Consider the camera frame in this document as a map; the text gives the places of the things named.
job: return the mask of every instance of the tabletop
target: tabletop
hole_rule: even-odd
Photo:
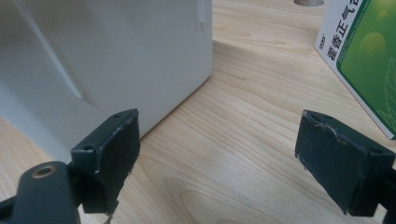
[[[213,0],[213,74],[142,138],[112,223],[382,222],[380,206],[374,217],[345,216],[294,158],[304,109],[396,151],[313,48],[326,6]],[[0,143],[4,200],[51,158],[3,119]]]

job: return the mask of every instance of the wooden table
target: wooden table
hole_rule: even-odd
[[[326,5],[214,0],[213,75],[142,139],[112,223],[381,223],[344,216],[294,158],[301,114],[396,151],[313,48]],[[51,158],[0,119],[0,200]],[[103,223],[103,215],[81,215]]]

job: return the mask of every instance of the white container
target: white container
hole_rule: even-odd
[[[108,116],[141,134],[212,71],[210,0],[0,1],[0,116],[54,159]]]

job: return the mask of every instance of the green box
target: green box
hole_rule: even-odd
[[[395,139],[396,0],[331,1],[315,49]]]

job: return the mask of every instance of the light wood surface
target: light wood surface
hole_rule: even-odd
[[[325,8],[214,0],[213,75],[142,139],[112,223],[382,222],[381,207],[375,217],[344,216],[294,158],[304,109],[396,151],[313,49]],[[50,160],[0,119],[0,200]]]

